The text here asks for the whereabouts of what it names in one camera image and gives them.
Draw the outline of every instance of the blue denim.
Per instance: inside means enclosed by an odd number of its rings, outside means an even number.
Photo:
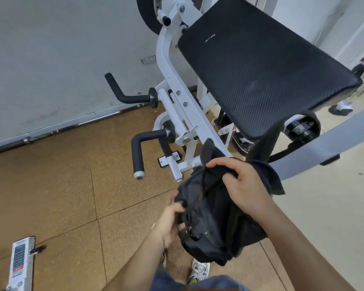
[[[249,291],[243,285],[237,283],[232,278],[221,275],[208,278],[201,282],[191,285],[185,285],[175,282],[170,274],[163,268],[156,271],[154,280],[152,281],[150,291],[180,291],[188,289],[233,289],[241,291]]]

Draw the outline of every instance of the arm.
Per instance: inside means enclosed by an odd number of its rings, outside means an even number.
[[[267,193],[259,175],[245,162],[222,157],[207,166],[225,165],[238,173],[223,176],[231,199],[265,230],[296,291],[354,291],[314,248]]]
[[[175,195],[170,197],[169,205],[139,249],[102,291],[150,290],[163,250],[177,235],[175,213],[184,211],[180,203],[174,203]]]

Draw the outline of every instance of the power outlet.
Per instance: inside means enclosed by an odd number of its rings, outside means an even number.
[[[153,55],[153,56],[150,56],[150,57],[142,58],[142,59],[140,59],[140,62],[142,64],[148,64],[148,63],[156,62],[156,56]]]

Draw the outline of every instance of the white steel tube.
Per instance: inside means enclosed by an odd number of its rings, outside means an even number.
[[[165,110],[167,111],[168,116],[175,126],[175,131],[179,136],[183,136],[187,133],[186,127],[179,117],[177,110],[174,108],[173,102],[171,102],[170,97],[168,96],[168,92],[165,89],[160,89],[158,91],[158,100],[163,103]]]

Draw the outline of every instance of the black padded seat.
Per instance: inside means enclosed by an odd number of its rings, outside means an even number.
[[[219,0],[178,47],[244,136],[300,110],[336,103],[362,80],[244,0]]]

